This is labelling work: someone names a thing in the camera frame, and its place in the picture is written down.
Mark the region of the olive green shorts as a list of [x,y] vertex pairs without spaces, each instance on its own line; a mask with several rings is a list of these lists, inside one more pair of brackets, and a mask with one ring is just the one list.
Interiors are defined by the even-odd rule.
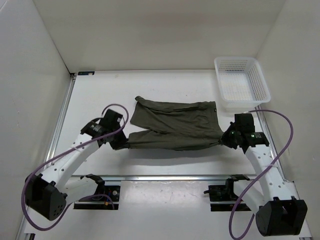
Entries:
[[130,123],[142,128],[129,134],[129,149],[196,151],[217,146],[224,134],[214,101],[159,102],[136,96]]

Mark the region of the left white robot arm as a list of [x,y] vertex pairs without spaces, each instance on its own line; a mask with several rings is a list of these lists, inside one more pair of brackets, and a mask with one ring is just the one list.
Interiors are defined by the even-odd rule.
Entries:
[[96,118],[81,130],[70,148],[40,165],[25,180],[21,193],[21,208],[27,220],[31,208],[49,221],[60,219],[70,204],[82,199],[100,200],[105,194],[104,181],[87,174],[69,182],[74,172],[102,145],[112,147],[126,140],[125,123],[121,117]]

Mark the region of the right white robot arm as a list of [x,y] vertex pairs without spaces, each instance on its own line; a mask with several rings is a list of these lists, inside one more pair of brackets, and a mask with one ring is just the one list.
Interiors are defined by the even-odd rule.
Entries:
[[220,141],[226,147],[241,148],[257,174],[253,180],[245,175],[232,175],[226,180],[224,193],[235,200],[230,215],[233,217],[238,205],[245,203],[253,214],[250,222],[255,222],[262,236],[299,235],[308,207],[286,186],[275,167],[278,158],[272,157],[266,135],[256,132],[252,121],[235,120]]

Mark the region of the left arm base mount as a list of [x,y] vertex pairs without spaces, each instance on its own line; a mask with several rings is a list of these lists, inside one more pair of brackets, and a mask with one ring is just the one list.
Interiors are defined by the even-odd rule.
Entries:
[[73,204],[74,210],[118,210],[120,202],[120,185],[104,185],[95,191],[94,197],[82,199]]

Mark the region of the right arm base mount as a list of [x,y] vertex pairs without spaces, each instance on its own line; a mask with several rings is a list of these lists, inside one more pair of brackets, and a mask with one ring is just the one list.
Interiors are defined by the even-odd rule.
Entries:
[[211,212],[231,212],[238,196],[234,193],[234,182],[250,181],[245,175],[231,175],[224,185],[209,185],[203,193],[209,196]]

